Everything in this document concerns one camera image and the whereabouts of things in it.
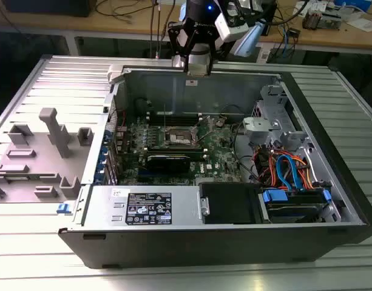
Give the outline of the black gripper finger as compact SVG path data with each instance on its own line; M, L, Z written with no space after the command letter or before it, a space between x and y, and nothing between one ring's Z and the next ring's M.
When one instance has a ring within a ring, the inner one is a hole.
M193 21L171 22L168 25L168 36L173 57L183 59L183 71L189 71L189 56L195 45Z
M208 30L208 45L209 45L209 50L210 50L210 60L209 60L209 65L207 69L207 74L211 74L212 66L216 57L216 46L215 42L218 39L218 32L216 30Z

